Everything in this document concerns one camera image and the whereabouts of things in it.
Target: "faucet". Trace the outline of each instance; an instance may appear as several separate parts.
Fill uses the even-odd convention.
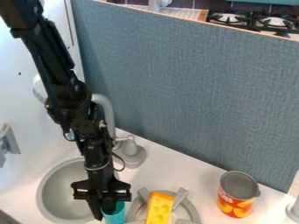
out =
[[[149,0],[149,9],[151,11],[160,11],[160,7],[166,7],[172,0]]]
[[[108,132],[115,143],[113,152],[118,156],[115,157],[115,162],[118,164],[124,164],[129,169],[139,167],[146,159],[147,155],[145,149],[142,146],[137,145],[135,138],[132,135],[128,135],[126,137],[116,136],[114,110],[112,103],[105,95],[93,94],[92,101],[103,107]]]

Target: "cup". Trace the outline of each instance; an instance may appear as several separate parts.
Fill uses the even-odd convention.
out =
[[[125,203],[118,201],[115,211],[112,214],[106,214],[102,211],[106,224],[124,224],[125,222]]]
[[[217,205],[226,215],[245,218],[253,209],[254,198],[261,192],[256,181],[241,171],[228,171],[220,180]]]

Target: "can label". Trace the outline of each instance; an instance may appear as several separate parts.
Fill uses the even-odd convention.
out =
[[[220,187],[217,206],[219,209],[230,217],[245,218],[251,213],[253,208],[254,198],[248,200],[234,199]]]

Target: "countertop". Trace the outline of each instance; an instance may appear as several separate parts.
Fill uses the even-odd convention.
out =
[[[127,134],[128,132],[117,130],[119,137]],[[257,198],[254,210],[248,217],[233,219],[224,215],[215,203],[219,178],[224,170],[138,136],[136,142],[146,149],[146,161],[138,169],[126,169],[119,174],[122,181],[132,185],[133,199],[142,187],[147,187],[149,191],[173,192],[183,187],[189,191],[189,200],[198,209],[204,224],[294,224],[286,216],[285,207],[294,202],[295,198],[264,185],[260,185],[261,196]],[[74,144],[63,139],[57,141],[56,147],[41,152],[38,162],[18,183],[0,195],[0,209],[23,224],[52,223],[38,210],[35,198],[38,184],[53,167],[79,156]]]

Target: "blue object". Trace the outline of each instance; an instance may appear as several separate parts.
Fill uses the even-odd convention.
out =
[[[123,224],[125,221],[125,203],[123,201],[118,201],[113,214],[106,214],[103,212],[103,215],[106,224]]]
[[[72,4],[86,81],[112,102],[118,128],[289,190],[299,168],[298,42]]]
[[[257,3],[257,4],[284,4],[284,5],[299,5],[299,0],[233,0],[234,2]]]

